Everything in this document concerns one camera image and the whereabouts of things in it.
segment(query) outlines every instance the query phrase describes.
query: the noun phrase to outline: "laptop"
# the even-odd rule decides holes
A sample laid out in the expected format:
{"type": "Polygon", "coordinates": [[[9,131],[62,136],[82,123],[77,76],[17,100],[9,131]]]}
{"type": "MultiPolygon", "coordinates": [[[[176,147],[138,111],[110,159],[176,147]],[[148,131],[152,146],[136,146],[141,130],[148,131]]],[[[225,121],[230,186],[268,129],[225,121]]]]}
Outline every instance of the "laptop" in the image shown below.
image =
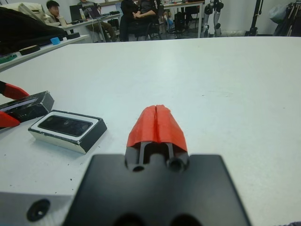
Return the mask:
{"type": "Polygon", "coordinates": [[[99,19],[107,16],[107,15],[100,15],[95,6],[87,6],[86,10],[88,11],[92,19],[99,19]]]}
{"type": "Polygon", "coordinates": [[[82,5],[70,6],[70,15],[72,21],[81,20],[81,15],[79,9],[83,8],[82,5]]]}

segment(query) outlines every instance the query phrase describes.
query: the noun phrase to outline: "blue object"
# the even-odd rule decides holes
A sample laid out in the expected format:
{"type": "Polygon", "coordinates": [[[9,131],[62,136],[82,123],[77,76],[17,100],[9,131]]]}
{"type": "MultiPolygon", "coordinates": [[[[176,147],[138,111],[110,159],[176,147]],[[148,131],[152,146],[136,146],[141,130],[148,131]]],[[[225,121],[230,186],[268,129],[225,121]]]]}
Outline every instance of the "blue object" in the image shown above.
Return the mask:
{"type": "Polygon", "coordinates": [[[58,39],[58,37],[52,38],[52,39],[50,39],[50,41],[51,41],[52,44],[54,44],[54,45],[57,45],[57,44],[60,44],[60,43],[61,43],[60,40],[58,39]]]}

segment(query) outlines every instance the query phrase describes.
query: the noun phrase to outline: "black case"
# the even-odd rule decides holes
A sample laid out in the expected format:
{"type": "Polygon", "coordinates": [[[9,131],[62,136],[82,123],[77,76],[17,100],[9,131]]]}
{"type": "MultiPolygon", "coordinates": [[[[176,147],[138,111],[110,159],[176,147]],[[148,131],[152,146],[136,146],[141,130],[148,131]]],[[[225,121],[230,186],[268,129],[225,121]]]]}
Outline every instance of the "black case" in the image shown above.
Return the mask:
{"type": "Polygon", "coordinates": [[[11,105],[16,105],[20,102],[28,101],[35,98],[36,100],[33,103],[19,106],[4,112],[19,120],[20,122],[35,119],[45,114],[48,114],[51,111],[51,108],[54,103],[54,99],[51,97],[48,91],[37,93],[19,100],[14,100],[6,104],[0,105],[0,110],[11,105]]]}

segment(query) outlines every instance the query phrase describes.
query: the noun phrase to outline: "robot leg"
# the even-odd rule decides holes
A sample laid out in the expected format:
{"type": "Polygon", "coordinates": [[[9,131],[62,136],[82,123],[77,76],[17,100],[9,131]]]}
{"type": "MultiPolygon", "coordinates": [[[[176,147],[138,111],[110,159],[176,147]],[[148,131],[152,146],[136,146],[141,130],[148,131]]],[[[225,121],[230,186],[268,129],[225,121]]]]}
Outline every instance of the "robot leg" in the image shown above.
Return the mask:
{"type": "Polygon", "coordinates": [[[212,14],[212,13],[213,13],[213,4],[209,3],[205,7],[204,26],[203,26],[203,31],[201,33],[201,38],[207,38],[208,37],[208,30],[209,30],[208,20],[209,20],[210,14],[212,14]]]}
{"type": "Polygon", "coordinates": [[[219,1],[214,2],[214,34],[216,37],[220,37],[222,34],[221,30],[221,24],[218,22],[220,15],[221,15],[221,9],[224,7],[224,4],[219,1]]]}

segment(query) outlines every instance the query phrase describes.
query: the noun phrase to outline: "white tabletop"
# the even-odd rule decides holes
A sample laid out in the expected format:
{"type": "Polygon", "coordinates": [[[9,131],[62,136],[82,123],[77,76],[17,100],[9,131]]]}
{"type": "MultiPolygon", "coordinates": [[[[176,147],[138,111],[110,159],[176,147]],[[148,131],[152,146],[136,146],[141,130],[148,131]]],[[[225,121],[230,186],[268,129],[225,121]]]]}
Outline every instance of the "white tabletop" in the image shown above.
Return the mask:
{"type": "MultiPolygon", "coordinates": [[[[120,17],[120,13],[114,14],[114,15],[105,16],[105,17],[99,18],[99,20],[100,21],[106,21],[106,20],[111,20],[111,19],[117,18],[117,17],[120,17]]],[[[90,25],[92,23],[97,23],[97,19],[88,20],[88,21],[85,21],[85,22],[82,22],[82,23],[78,23],[78,24],[68,24],[66,27],[59,26],[59,28],[62,28],[65,31],[69,31],[69,30],[78,28],[80,26],[90,25]]]]}
{"type": "Polygon", "coordinates": [[[20,54],[20,52],[16,52],[17,57],[15,59],[13,59],[11,61],[8,61],[6,63],[0,64],[0,72],[3,71],[3,70],[8,69],[8,68],[10,68],[14,65],[20,64],[20,63],[22,63],[26,60],[37,57],[41,54],[44,54],[44,53],[50,52],[54,49],[57,49],[57,48],[60,48],[60,47],[63,47],[63,46],[81,41],[81,40],[84,40],[88,37],[89,37],[89,35],[81,35],[80,37],[75,38],[75,39],[69,39],[68,40],[67,38],[63,38],[63,41],[61,41],[60,44],[57,44],[57,45],[49,44],[49,45],[46,45],[46,46],[42,46],[39,51],[34,52],[34,53],[30,53],[30,54],[27,54],[27,55],[24,55],[24,56],[22,56],[20,54]]]}
{"type": "Polygon", "coordinates": [[[165,104],[189,154],[222,155],[254,226],[300,220],[300,41],[69,45],[10,68],[2,81],[49,90],[53,109],[103,117],[108,130],[86,155],[36,141],[36,120],[1,131],[0,191],[74,194],[92,155],[125,153],[142,110],[165,104]]]}
{"type": "Polygon", "coordinates": [[[178,2],[176,4],[164,4],[164,8],[172,8],[172,7],[190,7],[190,6],[200,6],[202,4],[204,4],[205,1],[195,1],[195,2],[178,2]]]}

